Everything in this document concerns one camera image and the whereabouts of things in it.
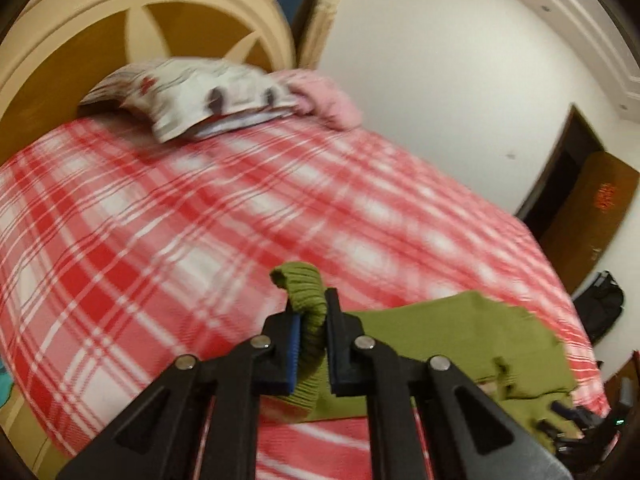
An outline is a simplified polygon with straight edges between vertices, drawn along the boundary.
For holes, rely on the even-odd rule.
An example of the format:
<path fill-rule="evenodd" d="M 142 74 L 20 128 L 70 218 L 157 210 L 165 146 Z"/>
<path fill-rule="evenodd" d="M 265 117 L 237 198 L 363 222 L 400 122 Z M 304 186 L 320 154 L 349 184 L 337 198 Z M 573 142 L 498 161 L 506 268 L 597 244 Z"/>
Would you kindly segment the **cream round headboard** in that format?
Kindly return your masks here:
<path fill-rule="evenodd" d="M 1 157 L 72 120 L 119 67 L 172 56 L 295 64 L 274 0 L 38 0 L 1 41 Z"/>

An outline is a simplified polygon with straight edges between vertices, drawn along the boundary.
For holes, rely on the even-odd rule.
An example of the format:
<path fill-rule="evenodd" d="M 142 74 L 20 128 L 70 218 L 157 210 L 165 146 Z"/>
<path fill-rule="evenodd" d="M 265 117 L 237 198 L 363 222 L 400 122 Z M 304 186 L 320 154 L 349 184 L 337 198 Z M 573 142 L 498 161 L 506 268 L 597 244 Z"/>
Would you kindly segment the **pink pillow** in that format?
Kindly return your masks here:
<path fill-rule="evenodd" d="M 315 70 L 278 70 L 271 74 L 292 94 L 297 116 L 312 117 L 335 131 L 350 131 L 362 125 L 361 110 L 330 77 Z"/>

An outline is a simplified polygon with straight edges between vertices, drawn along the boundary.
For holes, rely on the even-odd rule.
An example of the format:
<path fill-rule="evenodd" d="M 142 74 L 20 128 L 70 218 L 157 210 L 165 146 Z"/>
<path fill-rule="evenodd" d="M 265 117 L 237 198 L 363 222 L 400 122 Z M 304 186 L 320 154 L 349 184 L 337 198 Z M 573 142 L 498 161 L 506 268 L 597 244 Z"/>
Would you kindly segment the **red plaid bed sheet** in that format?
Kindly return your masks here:
<path fill-rule="evenodd" d="M 270 271 L 316 266 L 352 310 L 465 290 L 564 341 L 574 400 L 608 410 L 574 306 L 523 223 L 376 133 L 291 117 L 157 143 L 125 117 L 62 125 L 1 169 L 1 359 L 76 455 L 183 353 L 281 310 Z"/>

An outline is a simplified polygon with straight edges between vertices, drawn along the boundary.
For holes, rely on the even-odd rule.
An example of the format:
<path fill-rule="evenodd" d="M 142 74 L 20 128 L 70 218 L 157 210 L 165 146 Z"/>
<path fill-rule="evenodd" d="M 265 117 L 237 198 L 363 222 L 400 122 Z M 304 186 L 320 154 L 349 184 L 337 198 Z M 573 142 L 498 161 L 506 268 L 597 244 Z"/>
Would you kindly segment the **black bag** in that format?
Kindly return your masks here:
<path fill-rule="evenodd" d="M 580 322 L 595 346 L 614 326 L 624 310 L 625 294 L 614 276 L 600 272 L 574 300 Z"/>

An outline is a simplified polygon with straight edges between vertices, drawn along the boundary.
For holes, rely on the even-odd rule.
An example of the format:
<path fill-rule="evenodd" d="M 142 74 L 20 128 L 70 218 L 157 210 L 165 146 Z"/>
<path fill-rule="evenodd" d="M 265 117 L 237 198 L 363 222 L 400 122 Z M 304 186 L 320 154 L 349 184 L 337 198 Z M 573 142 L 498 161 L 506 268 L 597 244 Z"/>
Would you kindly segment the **green striped knitted sweater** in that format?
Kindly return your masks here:
<path fill-rule="evenodd" d="M 298 383 L 285 402 L 296 422 L 361 417 L 366 401 L 338 398 L 330 390 L 326 364 L 328 302 L 319 271 L 309 263 L 288 262 L 270 273 L 302 317 Z M 575 437 L 574 422 L 552 411 L 572 406 L 577 384 L 564 344 L 532 312 L 462 292 L 444 299 L 379 311 L 358 311 L 364 332 L 400 356 L 425 361 L 442 354 L 503 408 L 543 446 L 551 439 L 537 427 L 545 420 Z"/>

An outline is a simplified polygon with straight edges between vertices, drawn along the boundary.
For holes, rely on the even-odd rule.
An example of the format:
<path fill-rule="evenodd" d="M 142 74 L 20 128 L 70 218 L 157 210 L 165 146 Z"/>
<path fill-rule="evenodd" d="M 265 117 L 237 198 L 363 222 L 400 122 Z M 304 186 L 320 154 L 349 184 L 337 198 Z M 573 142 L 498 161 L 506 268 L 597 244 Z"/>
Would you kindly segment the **brown wooden door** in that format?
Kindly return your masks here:
<path fill-rule="evenodd" d="M 588 278 L 634 199 L 639 173 L 608 152 L 595 152 L 539 241 L 570 294 Z"/>

